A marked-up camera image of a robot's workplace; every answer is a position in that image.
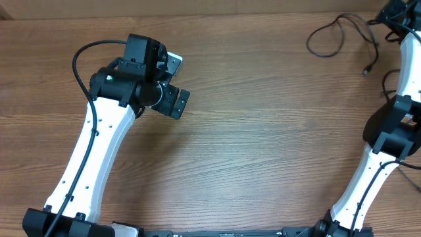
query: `black bracket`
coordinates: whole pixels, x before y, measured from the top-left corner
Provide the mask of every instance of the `black bracket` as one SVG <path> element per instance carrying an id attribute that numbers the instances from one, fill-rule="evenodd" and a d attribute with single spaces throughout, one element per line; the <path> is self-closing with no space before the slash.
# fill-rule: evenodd
<path id="1" fill-rule="evenodd" d="M 181 63 L 181 58 L 168 54 L 159 41 L 130 34 L 123 58 L 117 57 L 92 75 L 89 94 L 92 98 L 118 100 L 119 106 L 129 105 L 137 115 L 144 107 L 150 107 L 179 119 L 190 93 L 181 90 L 178 97 L 180 89 L 169 83 Z"/>
<path id="2" fill-rule="evenodd" d="M 404 118 L 412 116 L 412 122 Z M 403 160 L 421 146 L 421 103 L 409 95 L 396 95 L 367 121 L 362 138 L 374 153 L 385 152 Z"/>

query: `wooden table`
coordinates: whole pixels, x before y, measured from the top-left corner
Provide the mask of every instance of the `wooden table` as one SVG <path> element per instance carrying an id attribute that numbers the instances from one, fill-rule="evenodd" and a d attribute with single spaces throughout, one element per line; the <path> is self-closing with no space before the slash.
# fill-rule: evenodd
<path id="1" fill-rule="evenodd" d="M 173 84 L 191 97 L 180 120 L 147 110 L 135 122 L 109 176 L 100 223 L 177 231 L 313 225 L 347 187 L 364 125 L 385 103 L 382 77 L 400 65 L 399 46 L 381 40 L 378 64 L 362 76 L 373 53 L 350 27 L 336 57 L 311 55 L 307 36 L 336 15 L 0 22 L 1 235 L 24 235 L 26 209 L 42 209 L 74 149 L 86 113 L 74 53 L 129 33 L 155 38 L 185 59 Z M 375 31 L 379 39 L 388 33 Z M 333 51 L 333 32 L 313 46 Z M 84 82 L 123 52 L 121 45 L 84 52 Z M 395 83 L 396 75 L 388 85 Z M 421 165 L 420 155 L 407 161 Z M 407 173 L 421 181 L 419 172 Z M 365 225 L 377 236 L 419 236 L 420 200 L 394 172 Z"/>

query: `wood grain surface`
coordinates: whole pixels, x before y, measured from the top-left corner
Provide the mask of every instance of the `wood grain surface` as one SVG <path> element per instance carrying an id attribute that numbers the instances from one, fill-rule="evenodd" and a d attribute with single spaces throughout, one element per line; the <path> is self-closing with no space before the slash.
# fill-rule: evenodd
<path id="1" fill-rule="evenodd" d="M 364 125 L 385 103 L 383 75 L 400 66 L 399 46 L 380 40 L 380 60 L 362 76 L 374 54 L 348 26 L 340 54 L 311 55 L 307 36 L 336 15 L 0 22 L 0 236 L 24 236 L 26 209 L 42 209 L 74 149 L 86 113 L 74 53 L 129 33 L 185 59 L 172 83 L 191 97 L 180 120 L 152 110 L 136 120 L 109 176 L 100 223 L 176 231 L 313 225 L 345 191 Z M 377 26 L 375 33 L 383 39 L 388 31 Z M 326 30 L 312 46 L 333 51 L 337 36 Z M 82 53 L 84 82 L 123 52 L 102 45 Z M 407 162 L 421 165 L 420 155 Z M 421 182 L 421 173 L 406 171 Z M 376 236 L 419 236 L 420 200 L 394 172 L 364 224 Z"/>
<path id="2" fill-rule="evenodd" d="M 6 19 L 380 11 L 389 0 L 0 0 Z"/>

